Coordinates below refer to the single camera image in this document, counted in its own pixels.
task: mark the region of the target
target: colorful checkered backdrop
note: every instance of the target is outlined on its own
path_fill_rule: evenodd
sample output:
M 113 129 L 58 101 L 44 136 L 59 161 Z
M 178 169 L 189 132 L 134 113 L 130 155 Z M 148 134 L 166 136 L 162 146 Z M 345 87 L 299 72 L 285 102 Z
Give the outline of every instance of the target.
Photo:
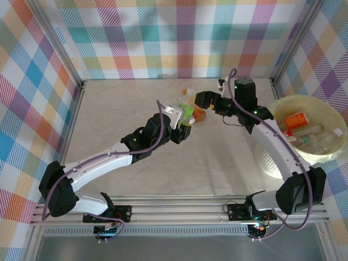
M 76 84 L 24 0 L 0 0 L 0 260 L 18 260 Z
M 41 0 L 83 79 L 270 77 L 310 0 Z
M 278 86 L 281 94 L 311 95 L 333 106 L 348 124 L 348 0 L 327 0 Z M 324 164 L 325 205 L 348 260 L 348 149 Z

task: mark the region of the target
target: black mount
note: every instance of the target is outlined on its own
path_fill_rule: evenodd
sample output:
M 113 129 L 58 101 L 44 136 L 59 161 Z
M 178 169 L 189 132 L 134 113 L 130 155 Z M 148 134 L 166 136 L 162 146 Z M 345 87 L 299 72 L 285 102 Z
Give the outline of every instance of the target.
M 252 211 L 248 204 L 228 204 L 227 213 L 229 221 L 270 221 L 277 220 L 271 210 Z
M 255 237 L 261 239 L 266 235 L 266 230 L 267 228 L 265 228 L 264 230 L 259 230 L 254 225 L 248 225 L 248 237 L 251 239 L 255 239 Z
M 131 217 L 132 217 L 132 206 L 115 206 L 110 199 L 110 197 L 106 193 L 101 193 L 102 196 L 105 198 L 108 204 L 108 209 L 105 210 L 101 215 L 104 218 L 116 218 L 116 219 L 121 219 L 125 223 L 130 222 Z M 103 233 L 105 231 L 108 231 L 110 229 L 113 229 L 112 231 L 117 231 L 116 227 L 116 221 L 114 220 L 107 220 L 107 219 L 98 219 L 96 217 L 93 217 L 89 215 L 88 213 L 84 213 L 83 223 L 111 223 L 110 227 L 105 227 L 105 226 L 95 226 L 94 227 L 94 234 L 98 233 Z
M 53 184 L 64 175 L 64 168 L 65 166 L 60 165 L 58 161 L 54 161 L 47 166 L 39 185 L 39 191 L 45 200 Z M 51 200 L 48 203 L 51 216 L 65 215 L 75 207 L 79 199 L 72 189 L 71 182 L 72 179 L 66 177 L 54 190 Z
M 152 151 L 158 147 L 166 144 L 170 140 L 176 144 L 180 144 L 191 133 L 191 126 L 180 125 L 176 129 L 170 127 L 170 118 L 167 115 L 163 115 L 164 131 L 163 136 L 159 137 L 160 133 L 160 115 L 156 113 L 152 118 L 148 119 L 145 127 L 136 129 L 133 133 L 128 134 L 121 139 L 121 143 L 124 143 L 130 151 L 144 150 L 152 146 L 157 139 L 161 139 L 156 148 L 145 152 L 133 155 L 132 163 L 135 163 L 141 159 L 149 157 Z
M 313 205 L 320 204 L 324 193 L 326 173 L 321 167 L 307 171 L 312 187 Z M 282 212 L 292 213 L 308 208 L 308 186 L 305 175 L 293 173 L 276 192 L 277 203 Z
M 242 78 L 234 81 L 235 100 L 248 112 L 257 114 L 262 120 L 273 119 L 273 115 L 266 107 L 257 105 L 256 86 L 252 79 Z M 195 104 L 203 109 L 212 108 L 216 114 L 232 117 L 236 115 L 239 123 L 251 134 L 254 125 L 260 122 L 245 113 L 234 105 L 231 98 L 222 98 L 220 94 L 212 91 L 197 93 Z

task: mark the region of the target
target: bottle cap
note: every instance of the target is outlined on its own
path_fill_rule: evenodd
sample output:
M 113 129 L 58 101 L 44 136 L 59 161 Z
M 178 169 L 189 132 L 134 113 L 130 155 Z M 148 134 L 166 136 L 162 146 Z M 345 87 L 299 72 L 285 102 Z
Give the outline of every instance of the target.
M 195 123 L 195 121 L 196 121 L 196 119 L 193 116 L 191 116 L 189 124 L 192 125 Z
M 332 132 L 335 132 L 338 137 L 341 137 L 343 135 L 343 131 L 339 128 L 334 129 Z

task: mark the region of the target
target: metal base rail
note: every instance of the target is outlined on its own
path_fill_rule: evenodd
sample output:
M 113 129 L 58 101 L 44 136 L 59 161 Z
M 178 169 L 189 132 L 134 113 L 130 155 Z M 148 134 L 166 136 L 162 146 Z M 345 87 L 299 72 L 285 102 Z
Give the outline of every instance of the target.
M 243 196 L 119 196 L 111 197 L 115 205 L 131 205 L 131 225 L 218 225 L 253 224 L 255 221 L 229 221 L 223 211 L 223 205 L 230 200 L 244 203 Z M 33 225 L 91 225 L 82 223 L 82 213 L 68 213 L 61 217 L 49 217 L 41 220 L 44 205 L 38 204 L 32 219 Z M 279 215 L 286 215 L 280 210 Z M 307 211 L 303 210 L 288 217 L 289 223 L 301 223 Z M 329 221 L 323 204 L 313 207 L 309 222 Z

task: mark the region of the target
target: white tabletop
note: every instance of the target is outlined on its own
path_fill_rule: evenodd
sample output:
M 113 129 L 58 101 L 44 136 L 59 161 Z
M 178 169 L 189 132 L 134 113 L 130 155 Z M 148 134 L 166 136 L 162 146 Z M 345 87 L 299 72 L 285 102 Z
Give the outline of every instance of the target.
M 258 104 L 274 96 L 268 79 L 254 79 Z M 217 90 L 216 79 L 156 79 L 88 81 L 66 163 L 91 156 L 144 126 L 158 110 L 156 100 L 173 104 L 182 90 Z M 237 117 L 225 118 L 238 124 Z M 253 157 L 256 139 L 245 128 L 227 126 L 222 117 L 207 111 L 194 123 L 180 145 L 169 142 L 131 166 L 97 178 L 82 191 L 116 195 L 247 195 L 278 189 Z

